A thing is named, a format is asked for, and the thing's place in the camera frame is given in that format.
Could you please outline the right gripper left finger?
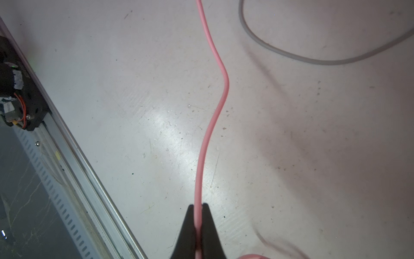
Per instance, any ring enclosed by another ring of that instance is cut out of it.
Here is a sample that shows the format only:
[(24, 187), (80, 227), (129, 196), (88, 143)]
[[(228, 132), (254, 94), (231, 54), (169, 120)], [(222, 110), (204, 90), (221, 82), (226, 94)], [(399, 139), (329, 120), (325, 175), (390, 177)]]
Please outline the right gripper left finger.
[(196, 229), (194, 225), (194, 205), (189, 205), (185, 214), (176, 246), (171, 259), (194, 259), (196, 254)]

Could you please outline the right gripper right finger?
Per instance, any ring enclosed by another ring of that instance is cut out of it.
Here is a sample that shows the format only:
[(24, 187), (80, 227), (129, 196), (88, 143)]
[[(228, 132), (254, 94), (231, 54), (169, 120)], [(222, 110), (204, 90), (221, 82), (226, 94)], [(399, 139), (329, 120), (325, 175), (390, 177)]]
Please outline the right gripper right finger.
[(207, 203), (202, 205), (201, 255), (202, 259), (226, 259)]

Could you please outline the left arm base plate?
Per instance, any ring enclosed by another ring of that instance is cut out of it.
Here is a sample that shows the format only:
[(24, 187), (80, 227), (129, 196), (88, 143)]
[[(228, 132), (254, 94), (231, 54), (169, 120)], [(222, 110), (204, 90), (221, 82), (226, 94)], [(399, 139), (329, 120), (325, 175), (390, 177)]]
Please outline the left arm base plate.
[(34, 131), (49, 107), (9, 39), (1, 37), (1, 120)]

